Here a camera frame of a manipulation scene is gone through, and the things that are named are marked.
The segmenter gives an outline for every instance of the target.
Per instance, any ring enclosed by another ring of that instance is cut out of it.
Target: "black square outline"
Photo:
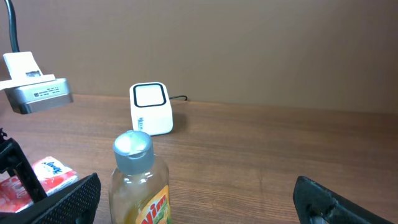
[[[163,95],[163,103],[158,104],[158,105],[147,105],[147,106],[139,106],[137,104],[137,94],[136,94],[136,88],[139,86],[148,86],[148,85],[158,85],[160,86],[160,89],[162,90],[162,95]],[[140,85],[136,85],[133,89],[132,89],[133,93],[134,93],[134,104],[136,107],[138,108],[145,108],[145,107],[150,107],[150,106],[162,106],[166,104],[166,96],[164,95],[164,91],[163,91],[163,86],[159,83],[149,83],[149,84],[140,84]]]

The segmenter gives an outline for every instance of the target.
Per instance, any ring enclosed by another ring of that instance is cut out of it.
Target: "cable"
[[[171,100],[171,99],[176,99],[176,98],[181,98],[181,97],[184,97],[184,98],[185,98],[185,100],[184,100],[184,101],[187,101],[187,100],[188,100],[188,97],[187,97],[187,96],[185,96],[185,95],[171,96],[171,97],[169,97],[169,99]]]
[[[12,52],[19,52],[18,38],[17,38],[17,19],[15,16],[14,6],[12,5],[11,0],[4,0],[4,1],[6,2],[8,10],[11,49]]]

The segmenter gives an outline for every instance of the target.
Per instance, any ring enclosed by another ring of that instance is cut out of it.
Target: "wall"
[[[75,93],[398,113],[396,0],[14,0],[21,50]],[[0,52],[11,50],[0,4]]]

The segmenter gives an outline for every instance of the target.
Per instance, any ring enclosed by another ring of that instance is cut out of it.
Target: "plastic bottle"
[[[171,224],[169,168],[150,136],[128,131],[113,144],[117,168],[109,188],[113,224]]]

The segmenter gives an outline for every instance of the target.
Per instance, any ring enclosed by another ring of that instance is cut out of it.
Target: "snack package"
[[[78,180],[75,171],[51,156],[35,162],[32,168],[47,195]],[[32,199],[16,175],[0,182],[0,212],[19,212],[32,204]]]

